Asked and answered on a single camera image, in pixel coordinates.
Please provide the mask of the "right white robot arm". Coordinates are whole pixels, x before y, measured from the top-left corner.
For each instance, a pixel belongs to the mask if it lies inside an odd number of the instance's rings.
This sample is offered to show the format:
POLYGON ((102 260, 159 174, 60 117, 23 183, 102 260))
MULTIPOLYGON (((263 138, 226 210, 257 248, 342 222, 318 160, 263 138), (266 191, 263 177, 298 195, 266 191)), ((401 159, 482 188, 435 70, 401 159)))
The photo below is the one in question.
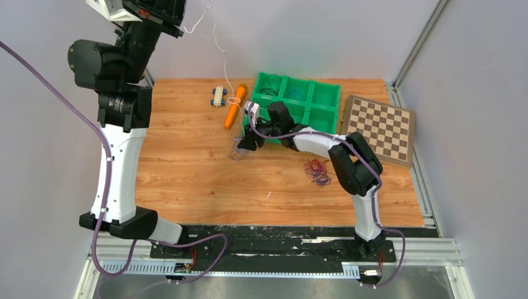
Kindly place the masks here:
POLYGON ((238 143, 240 149, 255 151, 266 140, 278 140, 290 150, 330 160, 339 184, 351 196, 354 205, 357 255, 364 260, 378 255, 385 240, 377 210, 383 167, 365 138, 360 133, 330 134, 297 123, 281 101, 268 106, 268 119, 259 115, 260 106, 255 102, 247 102, 244 112, 248 123, 238 143))

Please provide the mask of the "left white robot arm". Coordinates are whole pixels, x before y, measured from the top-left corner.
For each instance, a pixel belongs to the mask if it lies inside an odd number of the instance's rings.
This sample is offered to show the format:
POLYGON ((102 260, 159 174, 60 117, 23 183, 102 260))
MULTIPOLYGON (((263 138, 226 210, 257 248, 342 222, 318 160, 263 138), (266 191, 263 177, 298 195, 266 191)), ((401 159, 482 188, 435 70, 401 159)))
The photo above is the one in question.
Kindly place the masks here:
POLYGON ((68 50, 75 84, 98 96, 98 125, 103 137, 96 198, 79 218, 81 227, 121 239, 166 243, 175 258, 191 242, 180 224, 135 203, 141 147, 149 128, 151 87, 140 85, 162 34, 181 37, 185 1, 90 1, 90 7, 117 22, 114 44, 76 40, 68 50))

